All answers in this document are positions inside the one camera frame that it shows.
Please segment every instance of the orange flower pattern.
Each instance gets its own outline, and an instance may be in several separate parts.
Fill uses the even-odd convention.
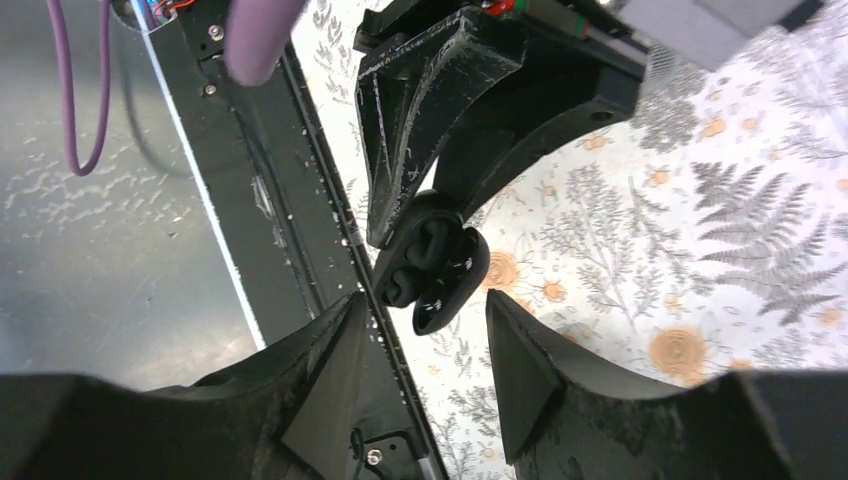
[[[763,119],[763,112],[760,112],[756,116],[747,117],[747,118],[743,119],[742,125],[741,125],[742,130],[747,132],[748,134],[759,133],[761,131],[760,122],[762,121],[762,119]]]
[[[546,182],[541,182],[540,186],[536,188],[536,191],[541,193],[541,203],[542,206],[549,205],[552,201],[559,201],[559,191],[555,185],[551,185]]]
[[[597,150],[599,148],[603,148],[606,143],[606,138],[604,138],[603,135],[590,133],[589,135],[586,135],[586,139],[583,142],[583,148],[586,150]]]
[[[778,160],[782,160],[785,156],[786,156],[786,153],[784,153],[784,151],[779,149],[779,148],[771,148],[771,149],[768,150],[768,153],[766,154],[766,157],[773,162],[776,162]]]
[[[566,291],[559,281],[549,281],[542,286],[542,295],[549,302],[561,303],[565,301]]]
[[[489,272],[483,280],[483,288],[503,290],[512,293],[518,284],[518,262],[515,256],[507,252],[493,252],[489,262]]]
[[[753,370],[754,363],[747,358],[734,358],[728,366],[729,370]]]
[[[706,341],[691,327],[672,327],[651,341],[648,355],[657,370],[685,385],[703,381]]]
[[[842,325],[844,314],[842,309],[828,308],[819,315],[819,324],[825,328],[834,328]]]
[[[707,121],[701,131],[701,138],[713,138],[727,130],[727,120],[721,117],[712,118]]]
[[[680,297],[676,293],[669,293],[665,297],[665,309],[671,315],[680,315],[683,311],[683,305],[680,303]]]
[[[494,462],[498,460],[498,452],[496,452],[495,449],[491,447],[486,447],[481,450],[480,456],[487,462]]]
[[[664,185],[668,183],[668,180],[671,178],[671,175],[668,173],[668,170],[657,170],[651,175],[651,186],[659,187],[660,185]]]

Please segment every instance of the black plastic mount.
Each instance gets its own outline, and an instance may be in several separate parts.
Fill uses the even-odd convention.
[[[806,25],[822,7],[824,7],[824,0],[805,0],[783,17],[779,24],[787,32],[792,33]]]
[[[419,335],[446,325],[488,270],[485,240],[463,222],[541,157],[636,106],[646,49],[624,25],[595,2],[525,5],[493,16],[465,1],[395,0],[366,11],[357,31],[367,239],[384,250],[375,293],[395,307],[417,301]],[[441,236],[418,243],[433,222]],[[458,244],[466,252],[451,254]],[[416,262],[422,249],[438,261]],[[451,256],[473,268],[444,278]],[[444,305],[438,318],[427,314]]]
[[[842,479],[845,372],[733,372],[692,390],[610,363],[490,291],[507,462],[542,480]]]
[[[367,11],[357,107],[371,182],[368,242],[386,248],[396,238],[437,159],[433,188],[468,219],[542,156],[628,119],[644,59],[610,45],[646,50],[623,26],[614,30],[620,38],[602,43],[522,12],[495,17],[441,0]]]
[[[1,376],[0,478],[346,480],[369,317],[349,295],[190,387]]]
[[[366,451],[372,440],[400,435],[409,448],[381,469],[410,480],[429,478],[429,471],[447,478],[391,319],[375,296],[294,48],[264,85],[235,84],[222,43],[209,36],[211,26],[226,25],[228,11],[227,0],[197,2],[149,41],[262,336],[266,344],[279,341],[361,288],[371,317],[355,424]],[[376,476],[363,473],[370,478]]]

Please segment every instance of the metal screw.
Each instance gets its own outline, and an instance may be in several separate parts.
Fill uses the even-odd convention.
[[[220,42],[224,39],[224,29],[218,25],[212,25],[211,27],[209,27],[209,36],[212,38],[212,40]]]
[[[377,465],[383,461],[383,452],[379,450],[369,450],[368,455],[365,456],[365,460],[368,461],[368,465]]]

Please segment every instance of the screw hole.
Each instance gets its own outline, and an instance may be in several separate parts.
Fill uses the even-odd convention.
[[[612,112],[594,112],[589,115],[589,120],[593,122],[606,122],[612,118]]]

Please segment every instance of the black bracket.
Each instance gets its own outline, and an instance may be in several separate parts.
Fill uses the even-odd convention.
[[[408,253],[421,235],[411,217],[429,215],[422,203],[431,200],[416,195],[433,164],[438,161],[429,195],[440,200],[431,208],[451,217],[459,232],[541,157],[634,112],[647,50],[624,25],[594,2],[510,5],[496,11],[468,2],[396,0],[382,12],[366,11],[358,29],[356,47],[366,53],[357,108],[371,188],[367,239],[386,250],[377,261],[375,292],[387,305],[425,296],[439,304],[451,297],[461,306],[467,299],[449,291],[435,299],[428,291],[443,262],[410,271],[415,262],[398,253]],[[467,238],[485,243],[476,232]],[[487,256],[477,258],[488,263]],[[452,283],[471,292],[487,269],[475,264]],[[428,327],[416,324],[416,332],[432,333],[449,321],[442,314]]]
[[[350,478],[369,317],[365,295],[349,295],[190,387],[0,376],[0,477]]]
[[[731,372],[684,390],[563,338],[503,292],[489,292],[486,317],[518,478],[845,476],[844,372]]]
[[[415,448],[406,432],[372,438],[365,444],[365,462],[360,480],[407,480],[417,478]]]

